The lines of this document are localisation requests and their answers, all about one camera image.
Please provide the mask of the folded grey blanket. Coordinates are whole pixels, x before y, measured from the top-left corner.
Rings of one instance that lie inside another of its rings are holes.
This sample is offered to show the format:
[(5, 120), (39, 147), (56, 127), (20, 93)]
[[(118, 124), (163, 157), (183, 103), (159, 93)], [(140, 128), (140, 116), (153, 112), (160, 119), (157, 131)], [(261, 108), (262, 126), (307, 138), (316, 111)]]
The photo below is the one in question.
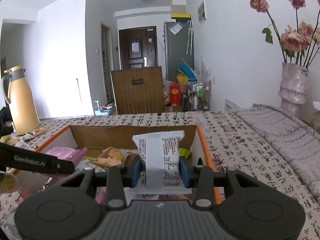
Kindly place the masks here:
[(278, 107), (255, 104), (235, 114), (289, 163), (319, 200), (319, 133)]

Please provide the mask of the red cardboard box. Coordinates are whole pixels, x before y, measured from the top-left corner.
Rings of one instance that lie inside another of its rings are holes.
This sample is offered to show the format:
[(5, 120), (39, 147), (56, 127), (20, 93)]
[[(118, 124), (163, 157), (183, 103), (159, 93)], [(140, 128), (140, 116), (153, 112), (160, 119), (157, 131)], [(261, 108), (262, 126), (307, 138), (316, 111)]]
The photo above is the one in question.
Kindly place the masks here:
[[(179, 147), (191, 151), (191, 164), (196, 165), (201, 158), (205, 166), (215, 170), (212, 157), (209, 152), (208, 145), (204, 138), (203, 131), (200, 126), (76, 126), (68, 125), (57, 133), (49, 137), (42, 144), (38, 144), (37, 148), (31, 151), (46, 153), (54, 147), (66, 147), (72, 149), (87, 148), (84, 157), (89, 159), (97, 159), (108, 147), (113, 147), (124, 153), (126, 156), (125, 164), (129, 164), (133, 160), (133, 155), (138, 154), (137, 146), (132, 137), (137, 134), (167, 132), (167, 131), (184, 131), (184, 138), (180, 141)], [(31, 173), (27, 171), (14, 171), (14, 175), (19, 179), (22, 198), (26, 199), (32, 194), (39, 192), (44, 186), (47, 177), (39, 173)], [(144, 186), (145, 179), (143, 176), (139, 179), (138, 186), (128, 190), (132, 196), (134, 194), (148, 195), (191, 195), (191, 189), (183, 187), (180, 183), (175, 189), (156, 190), (146, 189)]]

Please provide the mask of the clear snack jar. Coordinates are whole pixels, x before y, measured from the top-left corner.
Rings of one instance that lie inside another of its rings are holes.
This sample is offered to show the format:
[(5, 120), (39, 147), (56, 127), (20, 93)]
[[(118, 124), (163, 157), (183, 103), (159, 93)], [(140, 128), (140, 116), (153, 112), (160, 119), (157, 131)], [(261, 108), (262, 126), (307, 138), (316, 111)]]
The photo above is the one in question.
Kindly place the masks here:
[(314, 101), (312, 105), (315, 109), (315, 112), (312, 114), (310, 127), (319, 133), (320, 132), (320, 102)]

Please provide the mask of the beige thermos jug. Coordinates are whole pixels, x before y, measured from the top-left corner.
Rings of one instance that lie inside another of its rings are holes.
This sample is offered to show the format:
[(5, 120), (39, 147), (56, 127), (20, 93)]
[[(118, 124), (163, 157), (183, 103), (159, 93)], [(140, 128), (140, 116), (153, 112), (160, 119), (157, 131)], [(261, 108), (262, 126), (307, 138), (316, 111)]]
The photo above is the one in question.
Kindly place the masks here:
[(27, 134), (40, 126), (33, 94), (25, 78), (21, 65), (4, 71), (1, 89), (5, 102), (9, 105), (17, 135)]

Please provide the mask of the white packet by thermos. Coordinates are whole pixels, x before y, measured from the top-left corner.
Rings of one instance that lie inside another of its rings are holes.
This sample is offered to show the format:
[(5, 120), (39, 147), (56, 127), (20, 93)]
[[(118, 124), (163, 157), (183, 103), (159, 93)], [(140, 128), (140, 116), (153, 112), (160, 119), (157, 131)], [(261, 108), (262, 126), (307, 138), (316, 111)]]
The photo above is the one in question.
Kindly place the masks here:
[(17, 148), (22, 148), (22, 149), (28, 149), (30, 146), (24, 142), (23, 140), (19, 140), (16, 144), (15, 147)]

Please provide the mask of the pink ribbed vase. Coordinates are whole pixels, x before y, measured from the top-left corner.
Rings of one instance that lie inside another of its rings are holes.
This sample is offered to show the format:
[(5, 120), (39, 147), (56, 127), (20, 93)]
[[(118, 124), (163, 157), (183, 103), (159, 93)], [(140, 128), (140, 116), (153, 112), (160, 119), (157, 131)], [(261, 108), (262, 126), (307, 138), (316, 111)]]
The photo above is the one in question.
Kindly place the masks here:
[(306, 103), (309, 70), (294, 63), (282, 63), (279, 96), (280, 107), (292, 116), (300, 118), (302, 106)]

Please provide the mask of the white snack pack with text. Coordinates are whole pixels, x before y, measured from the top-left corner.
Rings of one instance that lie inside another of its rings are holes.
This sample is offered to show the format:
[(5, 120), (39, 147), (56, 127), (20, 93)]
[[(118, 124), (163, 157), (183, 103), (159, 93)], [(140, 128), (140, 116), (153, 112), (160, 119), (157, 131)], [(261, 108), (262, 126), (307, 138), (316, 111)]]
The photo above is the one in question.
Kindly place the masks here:
[(138, 134), (132, 137), (143, 164), (137, 186), (131, 194), (191, 194), (179, 173), (179, 142), (184, 131)]

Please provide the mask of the grey refrigerator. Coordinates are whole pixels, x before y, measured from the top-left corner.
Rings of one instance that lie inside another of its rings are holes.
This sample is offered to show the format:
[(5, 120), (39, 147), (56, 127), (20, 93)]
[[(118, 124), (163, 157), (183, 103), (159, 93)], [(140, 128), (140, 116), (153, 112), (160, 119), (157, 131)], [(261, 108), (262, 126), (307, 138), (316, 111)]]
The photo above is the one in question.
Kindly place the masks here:
[(189, 23), (164, 22), (164, 46), (165, 46), (165, 68), (166, 79), (177, 81), (176, 76), (179, 66), (187, 65), (194, 69), (194, 54), (188, 51), (187, 45), (189, 34)]

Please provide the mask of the long green snack bar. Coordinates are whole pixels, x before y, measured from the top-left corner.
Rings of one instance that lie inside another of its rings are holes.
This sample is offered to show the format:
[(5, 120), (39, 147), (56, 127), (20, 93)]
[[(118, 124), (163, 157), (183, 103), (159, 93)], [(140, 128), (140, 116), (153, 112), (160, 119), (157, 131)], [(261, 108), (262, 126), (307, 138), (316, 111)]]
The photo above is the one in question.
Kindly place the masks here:
[(188, 159), (191, 156), (191, 151), (186, 148), (179, 148), (179, 157)]

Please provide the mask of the dark brown door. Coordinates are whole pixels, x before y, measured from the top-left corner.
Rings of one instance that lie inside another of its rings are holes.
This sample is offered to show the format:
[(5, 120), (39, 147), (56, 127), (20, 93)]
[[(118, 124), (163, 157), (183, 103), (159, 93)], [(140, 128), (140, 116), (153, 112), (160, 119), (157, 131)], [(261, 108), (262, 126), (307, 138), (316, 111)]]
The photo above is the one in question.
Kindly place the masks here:
[(122, 69), (158, 66), (156, 27), (139, 27), (119, 31)]

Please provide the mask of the dried pink roses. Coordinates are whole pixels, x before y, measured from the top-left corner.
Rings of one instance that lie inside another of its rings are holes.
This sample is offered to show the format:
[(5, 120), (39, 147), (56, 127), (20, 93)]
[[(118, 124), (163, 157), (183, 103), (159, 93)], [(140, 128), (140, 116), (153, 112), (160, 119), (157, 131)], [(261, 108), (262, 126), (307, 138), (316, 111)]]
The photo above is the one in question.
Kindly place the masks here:
[(270, 20), (262, 33), (277, 42), (285, 63), (309, 69), (319, 54), (319, 0), (249, 0), (249, 6)]

